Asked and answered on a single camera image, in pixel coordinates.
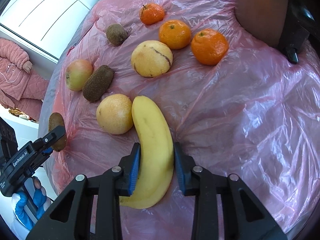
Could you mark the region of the blue gloved left hand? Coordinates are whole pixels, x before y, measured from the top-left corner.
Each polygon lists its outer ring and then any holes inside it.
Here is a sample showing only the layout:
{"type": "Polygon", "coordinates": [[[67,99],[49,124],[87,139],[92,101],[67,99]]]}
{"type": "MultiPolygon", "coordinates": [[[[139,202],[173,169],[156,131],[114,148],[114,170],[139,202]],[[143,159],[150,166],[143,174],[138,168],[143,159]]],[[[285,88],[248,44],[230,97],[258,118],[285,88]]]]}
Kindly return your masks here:
{"type": "Polygon", "coordinates": [[[14,193],[11,205],[14,213],[12,231],[18,239],[27,235],[52,204],[40,180],[33,176],[25,181],[22,190],[14,193]]]}

